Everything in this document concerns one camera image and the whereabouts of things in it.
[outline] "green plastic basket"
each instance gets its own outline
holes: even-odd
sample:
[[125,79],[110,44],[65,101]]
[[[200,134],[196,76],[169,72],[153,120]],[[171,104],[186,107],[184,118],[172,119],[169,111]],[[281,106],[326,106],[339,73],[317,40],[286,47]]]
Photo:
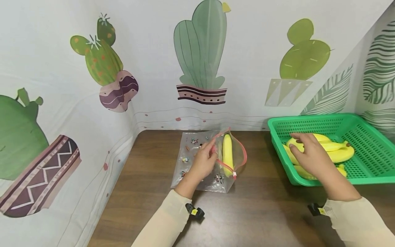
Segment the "green plastic basket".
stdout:
[[348,141],[355,155],[343,162],[354,185],[395,183],[395,145],[365,120],[351,113],[278,117],[268,121],[272,142],[293,185],[321,186],[299,176],[284,147],[290,133],[323,134],[336,142]]

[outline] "brown tabletop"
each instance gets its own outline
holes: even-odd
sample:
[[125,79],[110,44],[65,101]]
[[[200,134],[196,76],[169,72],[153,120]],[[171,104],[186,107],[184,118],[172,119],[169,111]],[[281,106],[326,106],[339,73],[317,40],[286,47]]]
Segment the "brown tabletop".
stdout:
[[[227,194],[196,191],[205,219],[187,223],[174,246],[343,246],[329,218],[307,204],[325,202],[321,187],[289,183],[269,132],[235,131],[248,160]],[[130,247],[170,191],[182,131],[139,134],[89,246]],[[395,185],[357,189],[395,232]]]

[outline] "ziplock bag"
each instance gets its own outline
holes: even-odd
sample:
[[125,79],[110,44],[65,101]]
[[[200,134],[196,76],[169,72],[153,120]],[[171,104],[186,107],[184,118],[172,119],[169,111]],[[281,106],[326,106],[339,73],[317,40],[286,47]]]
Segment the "ziplock bag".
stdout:
[[236,170],[247,162],[243,145],[230,132],[230,128],[205,132],[184,132],[173,174],[171,188],[175,188],[191,168],[201,145],[216,137],[212,152],[218,153],[210,175],[200,182],[197,190],[227,193],[237,178]]

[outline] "yellow banana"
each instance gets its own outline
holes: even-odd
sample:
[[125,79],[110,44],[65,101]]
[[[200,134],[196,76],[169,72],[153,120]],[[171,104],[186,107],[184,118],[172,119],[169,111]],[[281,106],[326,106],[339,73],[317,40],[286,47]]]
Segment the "yellow banana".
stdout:
[[312,134],[314,135],[314,137],[317,139],[317,141],[318,141],[319,143],[332,142],[331,139],[329,139],[328,137],[326,137],[326,136],[324,136],[324,135],[321,135],[321,134],[314,134],[314,133],[312,133]]
[[284,144],[283,144],[282,146],[284,147],[285,151],[287,152],[288,157],[290,158],[292,164],[294,164],[294,165],[299,165],[299,162],[297,161],[297,159],[295,158],[295,156],[294,156],[293,153],[291,152],[290,148],[287,147],[287,146],[285,146]]
[[[292,144],[294,144],[301,152],[305,151],[302,143],[297,143],[297,142],[292,141]],[[350,144],[346,141],[344,143],[338,143],[338,144],[343,145],[344,147],[339,148],[336,151],[327,152],[331,161],[333,163],[341,163],[341,162],[351,159],[354,155],[354,152],[355,152],[354,148],[351,147]],[[284,146],[284,149],[287,152],[289,158],[291,159],[292,163],[295,165],[299,165],[299,162],[296,160],[295,156],[292,154],[289,147],[287,147],[286,145],[283,145],[283,146]]]
[[[289,147],[290,144],[295,145],[299,149],[299,151],[301,151],[301,152],[305,151],[303,143],[297,143],[296,139],[294,139],[294,138],[291,138],[291,139],[288,140],[287,146]],[[348,142],[346,142],[346,141],[343,142],[343,143],[337,143],[337,142],[333,142],[333,141],[329,140],[329,141],[325,141],[325,142],[320,142],[320,144],[325,149],[325,151],[327,151],[327,152],[333,152],[333,151],[339,150],[339,149],[341,149],[343,147],[350,146],[350,144]]]
[[327,136],[321,135],[321,134],[314,134],[315,138],[317,139],[318,142],[320,143],[325,143],[325,142],[331,142],[331,139],[329,139]]
[[328,152],[328,155],[333,163],[341,163],[351,159],[354,155],[354,152],[355,152],[354,148],[348,146],[348,147],[342,147],[341,149],[333,152]]
[[[293,167],[295,168],[295,170],[297,171],[299,176],[301,176],[302,178],[307,179],[307,180],[317,180],[317,178],[315,176],[308,173],[303,167],[301,167],[301,166],[293,166]],[[339,165],[336,168],[344,177],[347,177],[347,172],[344,170],[343,164]]]
[[294,139],[294,138],[291,138],[288,140],[287,147],[290,147],[290,144],[293,144],[294,146],[296,146],[299,149],[299,151],[301,151],[302,153],[305,151],[303,143],[297,143],[296,139]]
[[341,148],[350,146],[350,144],[347,141],[345,141],[343,143],[337,143],[337,142],[332,141],[332,142],[320,143],[320,144],[327,152],[334,152],[334,151],[339,150]]
[[[232,153],[232,139],[229,134],[224,136],[224,143],[222,145],[222,161],[230,168],[234,169],[233,153]],[[233,172],[224,167],[225,176],[233,176]]]

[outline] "left hand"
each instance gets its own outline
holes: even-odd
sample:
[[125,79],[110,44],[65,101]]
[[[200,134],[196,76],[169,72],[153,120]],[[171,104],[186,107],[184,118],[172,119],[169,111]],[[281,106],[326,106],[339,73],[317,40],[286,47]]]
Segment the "left hand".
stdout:
[[201,181],[207,177],[214,169],[215,161],[218,158],[217,153],[212,153],[210,156],[210,150],[215,144],[215,138],[210,142],[206,142],[202,145],[200,150],[197,152],[192,167],[189,169],[188,176],[196,181]]

